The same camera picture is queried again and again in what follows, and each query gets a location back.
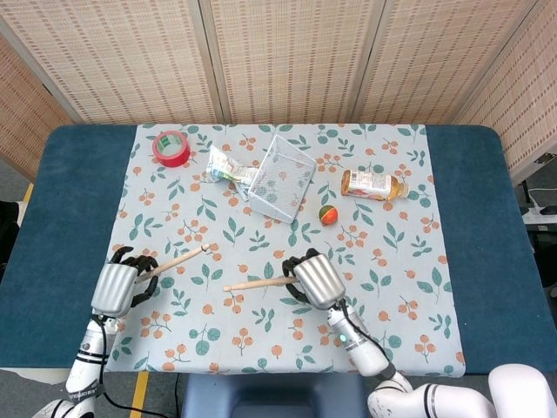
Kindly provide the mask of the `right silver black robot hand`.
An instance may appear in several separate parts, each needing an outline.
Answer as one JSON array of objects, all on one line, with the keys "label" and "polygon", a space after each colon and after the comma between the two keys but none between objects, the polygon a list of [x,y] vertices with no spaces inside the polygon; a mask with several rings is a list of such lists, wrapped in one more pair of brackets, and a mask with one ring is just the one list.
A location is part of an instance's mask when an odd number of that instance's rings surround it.
[{"label": "right silver black robot hand", "polygon": [[328,310],[345,298],[346,288],[328,257],[310,248],[305,256],[290,257],[282,261],[282,271],[286,278],[294,278],[294,283],[285,287],[298,302],[310,304],[318,310]]}]

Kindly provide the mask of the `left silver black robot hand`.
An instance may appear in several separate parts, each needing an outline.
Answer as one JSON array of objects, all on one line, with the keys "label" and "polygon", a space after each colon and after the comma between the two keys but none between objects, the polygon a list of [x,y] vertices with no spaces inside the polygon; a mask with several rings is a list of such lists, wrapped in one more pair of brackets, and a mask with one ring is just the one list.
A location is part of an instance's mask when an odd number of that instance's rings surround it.
[{"label": "left silver black robot hand", "polygon": [[[112,255],[99,274],[91,300],[92,313],[108,318],[121,318],[129,310],[149,300],[158,285],[158,276],[152,272],[158,262],[151,256],[124,256],[133,250],[131,246],[121,246]],[[134,294],[136,279],[147,274],[148,287]]]}]

